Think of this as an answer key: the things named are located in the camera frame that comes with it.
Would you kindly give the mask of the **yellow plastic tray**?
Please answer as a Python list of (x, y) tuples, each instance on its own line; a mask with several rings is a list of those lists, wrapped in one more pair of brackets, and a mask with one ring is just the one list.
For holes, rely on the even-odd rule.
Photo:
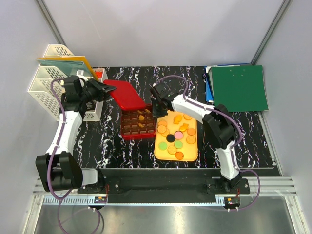
[(197, 121), (187, 114), (167, 111), (157, 119), (155, 157), (159, 160), (193, 162), (198, 157)]

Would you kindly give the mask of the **orange leaf cookie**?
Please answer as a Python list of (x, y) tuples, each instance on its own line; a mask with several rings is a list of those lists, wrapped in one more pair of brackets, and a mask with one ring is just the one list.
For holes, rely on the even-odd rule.
[(142, 115), (140, 115), (138, 119), (139, 119), (139, 121), (144, 121), (144, 120), (145, 120), (145, 117), (142, 116)]

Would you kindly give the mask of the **red box lid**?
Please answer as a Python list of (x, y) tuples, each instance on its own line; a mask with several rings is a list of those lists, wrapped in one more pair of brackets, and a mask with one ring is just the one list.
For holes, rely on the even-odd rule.
[(107, 79), (104, 84), (116, 87), (110, 94), (117, 105), (124, 111), (136, 111), (146, 107), (145, 102), (131, 85), (122, 80)]

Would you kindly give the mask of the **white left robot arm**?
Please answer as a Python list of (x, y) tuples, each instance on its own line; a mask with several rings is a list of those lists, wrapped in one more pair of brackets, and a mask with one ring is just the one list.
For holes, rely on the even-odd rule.
[(65, 92), (55, 96), (59, 104), (59, 124), (52, 144), (44, 155), (37, 156), (35, 165), (45, 191), (53, 196), (57, 191), (88, 186), (94, 193), (105, 188), (98, 169), (82, 169), (73, 157), (77, 132), (87, 111), (87, 103), (103, 102), (116, 89), (93, 78), (69, 76), (63, 78)]

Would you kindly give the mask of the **red cookie box with tray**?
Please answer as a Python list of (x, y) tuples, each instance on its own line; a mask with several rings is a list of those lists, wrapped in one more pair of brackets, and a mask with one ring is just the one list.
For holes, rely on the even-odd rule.
[[(139, 121), (140, 114), (136, 111), (121, 111), (120, 131), (124, 140), (141, 140), (154, 138), (156, 135), (156, 121), (152, 114), (152, 105), (147, 104), (144, 109), (139, 109), (143, 112), (141, 114), (145, 117), (144, 121)], [(140, 128), (138, 123), (145, 125), (144, 128)]]

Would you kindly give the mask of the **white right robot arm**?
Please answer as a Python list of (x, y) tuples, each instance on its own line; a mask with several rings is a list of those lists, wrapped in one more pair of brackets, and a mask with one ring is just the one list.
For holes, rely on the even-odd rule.
[(240, 172), (234, 148), (239, 127), (226, 107), (206, 105), (186, 97), (184, 93), (170, 92), (161, 83), (154, 84), (150, 92), (155, 117), (164, 117), (170, 110), (186, 114), (203, 124), (205, 137), (217, 151), (220, 173), (224, 178), (221, 181), (223, 191), (233, 193), (237, 190)]

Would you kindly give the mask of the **metal tongs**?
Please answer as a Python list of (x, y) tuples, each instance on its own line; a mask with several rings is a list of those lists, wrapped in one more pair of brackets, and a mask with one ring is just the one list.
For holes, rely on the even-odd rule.
[(208, 138), (207, 138), (207, 136), (206, 136), (206, 133), (203, 132), (202, 150), (207, 151), (207, 150), (210, 150), (210, 149), (211, 149), (211, 145), (210, 145), (210, 143), (209, 143), (209, 141), (208, 141)]

